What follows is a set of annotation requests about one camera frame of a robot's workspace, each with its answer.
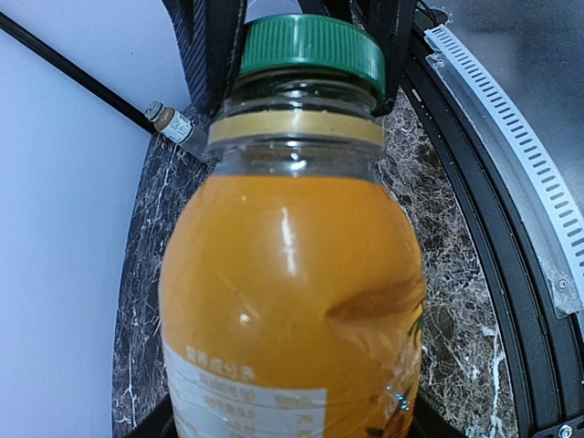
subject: nutrition facts label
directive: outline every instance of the nutrition facts label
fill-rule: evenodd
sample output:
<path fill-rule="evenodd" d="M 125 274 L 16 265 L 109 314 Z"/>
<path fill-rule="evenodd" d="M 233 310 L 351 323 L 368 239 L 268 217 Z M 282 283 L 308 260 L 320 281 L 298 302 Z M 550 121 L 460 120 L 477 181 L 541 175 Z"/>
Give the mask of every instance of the nutrition facts label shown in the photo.
<path fill-rule="evenodd" d="M 181 438 L 324 436 L 327 390 L 268 389 L 231 381 L 184 359 L 166 343 L 164 358 Z"/>

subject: screw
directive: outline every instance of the screw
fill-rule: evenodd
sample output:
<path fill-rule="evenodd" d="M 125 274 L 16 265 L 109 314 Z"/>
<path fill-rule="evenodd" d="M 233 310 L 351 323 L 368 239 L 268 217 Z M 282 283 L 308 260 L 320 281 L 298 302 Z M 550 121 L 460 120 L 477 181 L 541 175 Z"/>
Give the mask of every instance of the screw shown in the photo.
<path fill-rule="evenodd" d="M 398 395 L 398 409 L 402 411 L 409 411 L 410 410 L 410 402 L 408 401 L 407 395 Z"/>
<path fill-rule="evenodd" d="M 567 424 L 564 424 L 562 427 L 559 428 L 558 437 L 559 438 L 570 438 L 572 436 L 572 428 L 569 427 Z"/>

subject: plastic bottle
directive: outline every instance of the plastic bottle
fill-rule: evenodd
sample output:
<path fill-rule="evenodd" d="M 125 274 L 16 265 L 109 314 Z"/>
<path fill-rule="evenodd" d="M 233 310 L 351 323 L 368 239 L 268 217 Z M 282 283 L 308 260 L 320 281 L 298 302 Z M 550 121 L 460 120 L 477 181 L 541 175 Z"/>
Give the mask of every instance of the plastic bottle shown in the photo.
<path fill-rule="evenodd" d="M 144 111 L 144 115 L 154 123 L 154 128 L 164 137 L 177 143 L 199 160 L 203 162 L 210 160 L 210 155 L 204 152 L 207 135 L 195 127 L 181 112 L 165 107 L 155 100 Z"/>
<path fill-rule="evenodd" d="M 162 264 L 182 438 L 405 437 L 421 252 L 373 163 L 382 54 L 324 16 L 252 24 L 209 147 L 223 151 Z"/>

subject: white wall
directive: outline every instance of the white wall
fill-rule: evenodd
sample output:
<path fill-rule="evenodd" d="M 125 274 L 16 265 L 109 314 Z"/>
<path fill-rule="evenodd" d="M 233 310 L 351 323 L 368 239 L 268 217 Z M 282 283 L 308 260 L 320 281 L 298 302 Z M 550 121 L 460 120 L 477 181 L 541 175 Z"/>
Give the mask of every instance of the white wall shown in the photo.
<path fill-rule="evenodd" d="M 0 10 L 139 108 L 188 102 L 160 0 Z M 120 274 L 148 141 L 0 31 L 0 436 L 111 435 Z"/>
<path fill-rule="evenodd" d="M 162 0 L 0 0 L 0 11 L 139 110 L 190 101 Z"/>

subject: black curved rail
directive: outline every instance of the black curved rail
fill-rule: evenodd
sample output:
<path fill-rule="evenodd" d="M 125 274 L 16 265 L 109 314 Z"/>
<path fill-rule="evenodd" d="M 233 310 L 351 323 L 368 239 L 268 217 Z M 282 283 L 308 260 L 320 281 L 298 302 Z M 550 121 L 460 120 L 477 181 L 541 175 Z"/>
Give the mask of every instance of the black curved rail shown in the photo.
<path fill-rule="evenodd" d="M 578 323 L 556 318 L 515 205 L 471 123 L 425 61 L 431 53 L 415 28 L 401 85 L 443 163 L 481 259 L 505 345 L 519 436 L 528 437 L 584 413 Z"/>

